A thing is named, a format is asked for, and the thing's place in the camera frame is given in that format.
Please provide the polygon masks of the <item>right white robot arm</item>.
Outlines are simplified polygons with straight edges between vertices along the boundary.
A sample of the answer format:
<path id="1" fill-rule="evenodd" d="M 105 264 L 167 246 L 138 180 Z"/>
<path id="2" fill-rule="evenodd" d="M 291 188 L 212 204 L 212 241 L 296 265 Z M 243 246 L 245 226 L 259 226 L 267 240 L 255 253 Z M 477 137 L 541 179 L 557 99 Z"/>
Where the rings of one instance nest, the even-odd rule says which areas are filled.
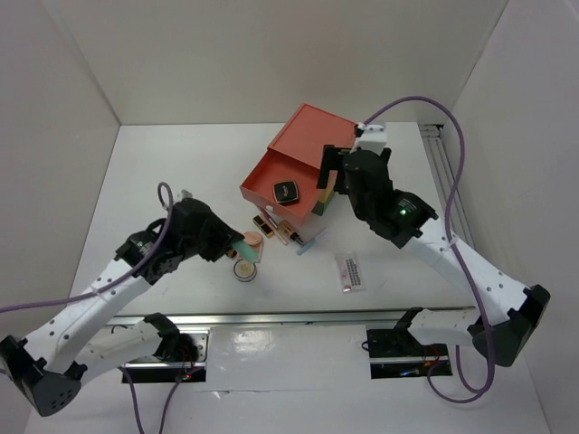
<path id="1" fill-rule="evenodd" d="M 551 299 L 540 285 L 527 286 L 497 269 L 414 193 L 394 188 L 388 173 L 391 149 L 381 154 L 326 145 L 318 186 L 337 174 L 334 190 L 347 195 L 357 219 L 377 236 L 421 259 L 474 300 L 475 313 L 412 308 L 394 334 L 404 354 L 428 344 L 475 348 L 489 362 L 511 366 L 536 330 Z"/>

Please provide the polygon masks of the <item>red top drawer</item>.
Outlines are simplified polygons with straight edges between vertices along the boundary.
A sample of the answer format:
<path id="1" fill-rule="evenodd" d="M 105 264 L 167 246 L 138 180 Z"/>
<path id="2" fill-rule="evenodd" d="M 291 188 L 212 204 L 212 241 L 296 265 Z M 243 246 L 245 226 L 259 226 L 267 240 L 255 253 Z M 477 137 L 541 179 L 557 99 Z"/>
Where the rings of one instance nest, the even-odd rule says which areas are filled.
<path id="1" fill-rule="evenodd" d="M 322 193 L 317 189 L 318 173 L 317 168 L 268 150 L 240 190 L 247 201 L 294 226 L 303 226 Z"/>

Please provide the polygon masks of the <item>BB cream bottle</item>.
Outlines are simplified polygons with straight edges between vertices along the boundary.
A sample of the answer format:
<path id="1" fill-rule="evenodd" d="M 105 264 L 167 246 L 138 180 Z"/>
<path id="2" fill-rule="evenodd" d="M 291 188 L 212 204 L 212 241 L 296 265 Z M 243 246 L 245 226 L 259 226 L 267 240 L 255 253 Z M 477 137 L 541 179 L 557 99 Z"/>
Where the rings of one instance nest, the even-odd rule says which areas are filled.
<path id="1" fill-rule="evenodd" d="M 304 241 L 299 236 L 297 230 L 286 220 L 282 220 L 278 223 L 278 231 L 283 234 L 288 240 L 291 240 L 302 246 Z"/>

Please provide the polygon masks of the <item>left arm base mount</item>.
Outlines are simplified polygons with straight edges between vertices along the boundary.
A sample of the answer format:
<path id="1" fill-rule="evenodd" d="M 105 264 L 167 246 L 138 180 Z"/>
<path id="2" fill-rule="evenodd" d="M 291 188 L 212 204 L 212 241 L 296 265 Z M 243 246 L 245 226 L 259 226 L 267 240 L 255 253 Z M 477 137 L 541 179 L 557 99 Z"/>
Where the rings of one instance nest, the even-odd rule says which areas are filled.
<path id="1" fill-rule="evenodd" d="M 134 383 L 169 384 L 177 379 L 182 379 L 185 383 L 206 381 L 209 330 L 185 327 L 180 332 L 189 336 L 192 345 L 179 345 L 169 359 L 160 360 L 151 355 L 124 364 Z"/>

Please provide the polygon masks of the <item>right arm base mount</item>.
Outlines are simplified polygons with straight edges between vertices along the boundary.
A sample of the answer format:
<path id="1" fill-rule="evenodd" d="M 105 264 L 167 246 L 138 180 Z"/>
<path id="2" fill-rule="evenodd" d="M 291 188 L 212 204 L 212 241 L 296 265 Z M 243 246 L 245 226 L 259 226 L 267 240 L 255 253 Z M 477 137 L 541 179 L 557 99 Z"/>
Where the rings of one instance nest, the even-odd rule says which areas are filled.
<path id="1" fill-rule="evenodd" d="M 369 356 L 373 380 L 452 376 L 444 344 L 422 345 L 403 330 L 367 329 L 361 348 Z"/>

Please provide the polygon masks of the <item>green white tube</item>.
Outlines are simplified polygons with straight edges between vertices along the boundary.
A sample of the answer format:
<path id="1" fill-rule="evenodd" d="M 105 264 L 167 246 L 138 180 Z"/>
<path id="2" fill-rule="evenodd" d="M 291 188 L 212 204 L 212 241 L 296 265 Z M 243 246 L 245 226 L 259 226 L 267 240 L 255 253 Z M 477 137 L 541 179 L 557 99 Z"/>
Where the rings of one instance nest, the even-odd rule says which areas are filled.
<path id="1" fill-rule="evenodd" d="M 232 248 L 239 254 L 239 256 L 251 263 L 256 263 L 259 260 L 259 255 L 245 240 L 236 241 L 232 244 Z"/>

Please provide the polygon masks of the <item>black square compact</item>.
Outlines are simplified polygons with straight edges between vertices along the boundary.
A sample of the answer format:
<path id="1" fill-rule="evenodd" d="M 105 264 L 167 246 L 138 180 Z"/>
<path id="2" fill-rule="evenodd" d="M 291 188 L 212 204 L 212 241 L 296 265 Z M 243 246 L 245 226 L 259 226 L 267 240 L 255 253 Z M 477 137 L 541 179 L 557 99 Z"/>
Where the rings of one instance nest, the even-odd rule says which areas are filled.
<path id="1" fill-rule="evenodd" d="M 272 185 L 272 194 L 275 203 L 290 205 L 299 201 L 298 184 L 293 180 L 279 181 Z"/>

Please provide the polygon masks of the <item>round powder jar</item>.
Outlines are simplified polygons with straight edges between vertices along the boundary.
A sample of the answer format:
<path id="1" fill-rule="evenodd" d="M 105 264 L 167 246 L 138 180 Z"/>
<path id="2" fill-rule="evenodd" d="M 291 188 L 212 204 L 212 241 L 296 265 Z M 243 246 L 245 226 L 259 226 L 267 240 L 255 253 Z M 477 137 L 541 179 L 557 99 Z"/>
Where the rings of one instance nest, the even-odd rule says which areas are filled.
<path id="1" fill-rule="evenodd" d="M 257 276 L 257 266 L 246 260 L 238 259 L 233 265 L 233 275 L 241 282 L 250 282 Z"/>

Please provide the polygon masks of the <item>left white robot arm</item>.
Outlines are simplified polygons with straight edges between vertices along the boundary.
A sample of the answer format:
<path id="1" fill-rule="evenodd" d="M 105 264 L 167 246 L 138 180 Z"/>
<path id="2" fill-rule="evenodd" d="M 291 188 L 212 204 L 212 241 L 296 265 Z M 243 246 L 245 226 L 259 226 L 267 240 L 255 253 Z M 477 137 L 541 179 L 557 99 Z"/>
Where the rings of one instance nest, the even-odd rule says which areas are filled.
<path id="1" fill-rule="evenodd" d="M 149 356 L 176 359 L 194 343 L 160 313 L 110 335 L 100 330 L 181 262 L 194 256 L 216 262 L 243 240 L 205 203 L 177 202 L 167 217 L 127 238 L 79 301 L 25 337 L 4 338 L 2 368 L 37 413 L 48 417 L 88 382 L 123 363 Z"/>

